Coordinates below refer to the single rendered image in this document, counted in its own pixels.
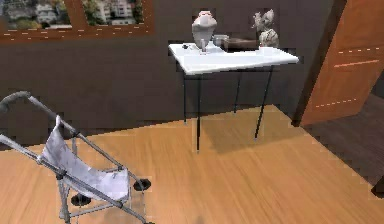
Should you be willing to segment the white table with black legs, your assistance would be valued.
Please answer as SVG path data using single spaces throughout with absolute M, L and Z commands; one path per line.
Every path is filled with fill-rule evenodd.
M 255 128 L 254 139 L 258 138 L 268 90 L 270 87 L 273 70 L 276 66 L 297 64 L 299 58 L 293 54 L 273 47 L 260 47 L 255 51 L 240 51 L 228 53 L 210 42 L 206 51 L 202 52 L 194 43 L 173 43 L 168 45 L 168 51 L 183 72 L 183 81 L 198 80 L 197 96 L 197 121 L 196 121 L 196 151 L 200 151 L 201 136 L 201 81 L 204 74 L 214 72 L 243 72 L 247 70 L 260 70 L 269 67 L 269 75 L 264 90 L 260 114 Z

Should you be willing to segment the dark brown box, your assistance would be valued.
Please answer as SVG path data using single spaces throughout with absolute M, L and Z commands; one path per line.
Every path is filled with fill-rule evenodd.
M 255 51 L 259 49 L 259 43 L 252 39 L 228 38 L 223 41 L 223 49 L 228 53 Z

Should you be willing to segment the pale bust statue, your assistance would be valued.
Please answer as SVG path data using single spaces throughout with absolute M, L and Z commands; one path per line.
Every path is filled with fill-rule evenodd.
M 210 11 L 200 11 L 198 17 L 192 23 L 194 42 L 202 52 L 206 51 L 216 26 L 217 21 Z

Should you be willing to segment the grey folding stroller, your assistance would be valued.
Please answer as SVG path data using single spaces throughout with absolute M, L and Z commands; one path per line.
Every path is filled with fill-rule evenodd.
M 42 152 L 36 154 L 4 134 L 0 134 L 0 142 L 50 169 L 55 174 L 61 199 L 59 218 L 65 224 L 71 224 L 73 217 L 80 217 L 111 207 L 132 215 L 142 224 L 154 224 L 132 209 L 132 192 L 144 193 L 149 189 L 151 182 L 148 179 L 138 178 L 126 166 L 88 140 L 80 131 L 64 121 L 28 91 L 18 91 L 4 97 L 0 100 L 0 111 L 7 112 L 10 104 L 23 98 L 55 120 L 55 126 Z M 87 165 L 79 158 L 77 145 L 65 142 L 60 132 L 61 128 L 65 128 L 71 133 L 72 141 L 78 139 L 84 141 L 115 166 L 99 170 Z

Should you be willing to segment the orange wooden room door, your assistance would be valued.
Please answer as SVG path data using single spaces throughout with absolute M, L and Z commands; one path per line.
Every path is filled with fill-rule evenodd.
M 384 0 L 347 0 L 301 123 L 357 114 L 383 70 Z

